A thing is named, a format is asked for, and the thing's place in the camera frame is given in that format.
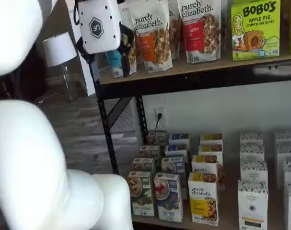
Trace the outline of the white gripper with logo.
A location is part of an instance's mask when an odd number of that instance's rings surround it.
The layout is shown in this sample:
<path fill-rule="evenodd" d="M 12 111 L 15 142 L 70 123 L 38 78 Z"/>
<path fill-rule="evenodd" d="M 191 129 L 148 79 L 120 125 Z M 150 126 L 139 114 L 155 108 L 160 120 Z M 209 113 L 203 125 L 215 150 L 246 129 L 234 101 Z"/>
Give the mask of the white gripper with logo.
<path fill-rule="evenodd" d="M 126 58 L 133 47 L 134 32 L 121 23 L 116 0 L 80 0 L 77 3 L 81 37 L 76 48 L 87 63 L 95 61 L 96 53 L 118 48 Z"/>

